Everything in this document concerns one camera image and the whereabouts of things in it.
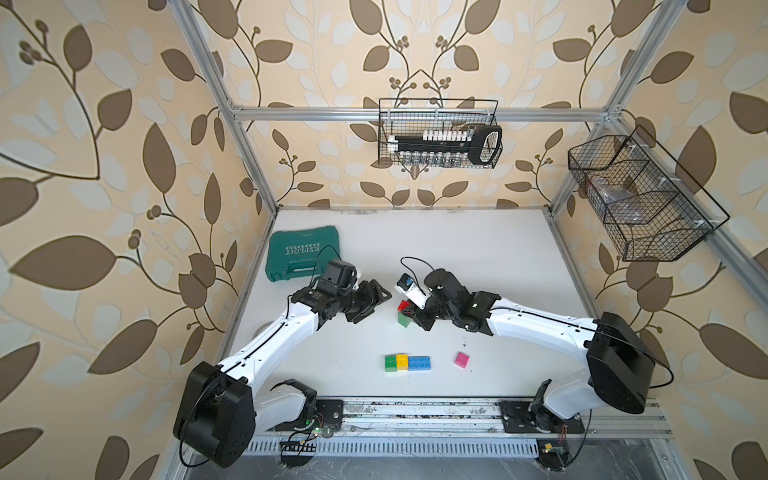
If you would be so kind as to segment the yellow lego brick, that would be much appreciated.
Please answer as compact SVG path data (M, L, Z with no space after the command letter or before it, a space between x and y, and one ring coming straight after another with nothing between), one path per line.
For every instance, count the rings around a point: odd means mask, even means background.
M395 356L395 368L397 372L409 370L409 357L404 354Z

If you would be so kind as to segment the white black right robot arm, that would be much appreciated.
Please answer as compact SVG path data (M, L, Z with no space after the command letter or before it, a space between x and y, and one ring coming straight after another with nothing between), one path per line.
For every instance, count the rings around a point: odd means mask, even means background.
M407 299L404 315L424 330L449 321L469 333L524 340L580 364L580 370L538 387L526 419L539 430L599 407L633 415L646 408L661 362L616 314L595 319L529 308L496 293L471 292L445 269L430 272L423 282L403 274L395 288Z

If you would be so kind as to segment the green lego brick front row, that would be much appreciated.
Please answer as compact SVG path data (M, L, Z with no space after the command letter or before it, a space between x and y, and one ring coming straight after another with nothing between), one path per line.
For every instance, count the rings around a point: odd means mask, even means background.
M387 355L384 357L384 370L386 372L396 372L398 370L396 355Z

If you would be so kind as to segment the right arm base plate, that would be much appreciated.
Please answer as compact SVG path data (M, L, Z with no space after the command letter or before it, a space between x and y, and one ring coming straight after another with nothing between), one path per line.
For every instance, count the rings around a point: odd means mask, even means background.
M583 434L586 429L581 418L562 420L544 407L532 407L530 400L502 400L499 409L507 434Z

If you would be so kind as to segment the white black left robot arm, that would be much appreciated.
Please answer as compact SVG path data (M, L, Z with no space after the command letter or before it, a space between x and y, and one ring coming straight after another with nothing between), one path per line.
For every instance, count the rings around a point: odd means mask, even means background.
M206 461L227 468L257 432L287 424L305 432L322 421L315 389L295 379L259 393L276 367L328 320L343 314L357 323L392 294L375 280L351 287L305 287L286 299L284 312L237 353L189 374L173 435Z

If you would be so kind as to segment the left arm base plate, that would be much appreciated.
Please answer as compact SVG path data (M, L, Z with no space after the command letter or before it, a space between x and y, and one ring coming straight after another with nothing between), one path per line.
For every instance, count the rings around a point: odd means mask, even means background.
M298 419L280 424L275 430L306 432L319 428L339 431L344 419L344 406L345 402L341 399L321 398L313 405L305 406Z

